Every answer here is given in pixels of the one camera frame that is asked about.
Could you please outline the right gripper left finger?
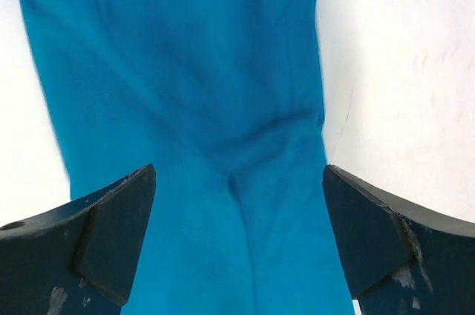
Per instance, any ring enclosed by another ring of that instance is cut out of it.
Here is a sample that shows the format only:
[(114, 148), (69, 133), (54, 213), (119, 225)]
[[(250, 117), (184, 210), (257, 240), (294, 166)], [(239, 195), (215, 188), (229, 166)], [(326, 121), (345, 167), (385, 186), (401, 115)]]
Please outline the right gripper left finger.
[(120, 314), (156, 189), (152, 165), (1, 227), (1, 313)]

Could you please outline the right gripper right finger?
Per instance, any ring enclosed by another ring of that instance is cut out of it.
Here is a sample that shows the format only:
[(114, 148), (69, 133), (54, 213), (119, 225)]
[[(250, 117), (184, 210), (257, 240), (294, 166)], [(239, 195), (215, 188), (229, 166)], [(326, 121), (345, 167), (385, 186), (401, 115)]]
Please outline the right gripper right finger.
[(328, 165), (324, 197), (352, 299), (366, 315), (474, 315), (474, 224)]

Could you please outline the blue t shirt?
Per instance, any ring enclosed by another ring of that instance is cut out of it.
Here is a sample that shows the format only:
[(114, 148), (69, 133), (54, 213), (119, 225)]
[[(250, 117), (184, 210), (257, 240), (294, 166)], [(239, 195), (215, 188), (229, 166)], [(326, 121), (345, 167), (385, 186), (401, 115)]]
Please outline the blue t shirt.
[(71, 183), (157, 190), (125, 314), (351, 314), (316, 0), (20, 0)]

